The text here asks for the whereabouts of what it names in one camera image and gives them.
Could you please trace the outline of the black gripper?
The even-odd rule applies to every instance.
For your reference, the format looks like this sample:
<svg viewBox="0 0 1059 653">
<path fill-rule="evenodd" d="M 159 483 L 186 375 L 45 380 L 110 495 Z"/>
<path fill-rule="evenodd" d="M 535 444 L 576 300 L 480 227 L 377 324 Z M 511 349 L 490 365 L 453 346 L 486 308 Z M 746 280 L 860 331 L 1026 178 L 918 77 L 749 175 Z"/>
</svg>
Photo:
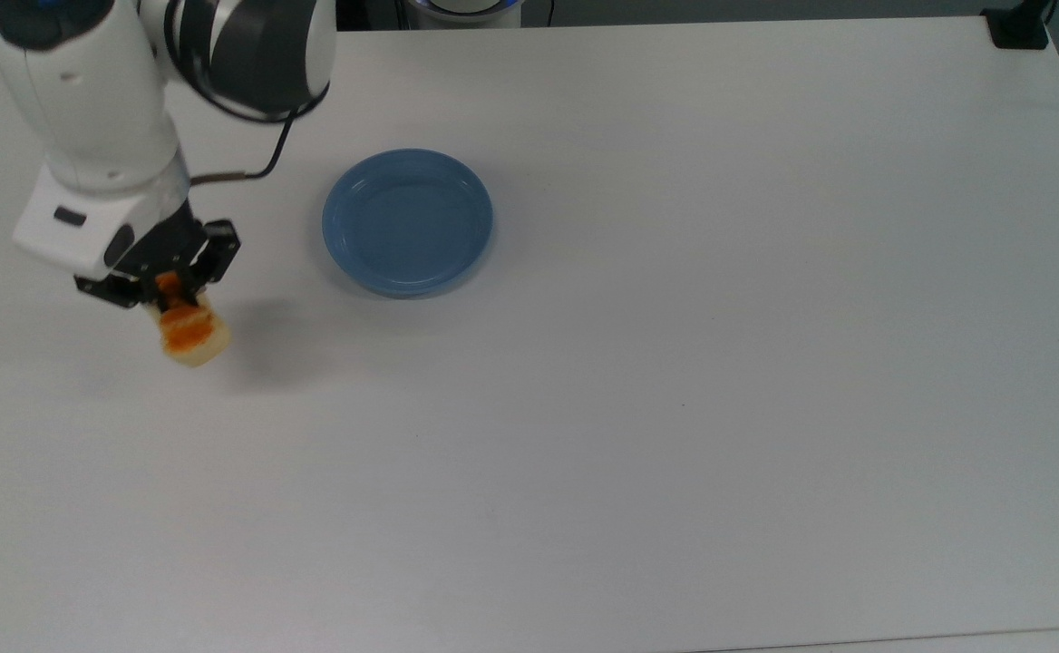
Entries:
<svg viewBox="0 0 1059 653">
<path fill-rule="evenodd" d="M 108 244 L 105 278 L 73 276 L 78 292 L 123 309 L 158 305 L 155 276 L 187 265 L 187 293 L 221 282 L 239 252 L 235 224 L 228 219 L 207 223 L 195 218 L 190 201 L 150 230 L 134 237 L 131 224 L 120 226 Z"/>
</svg>

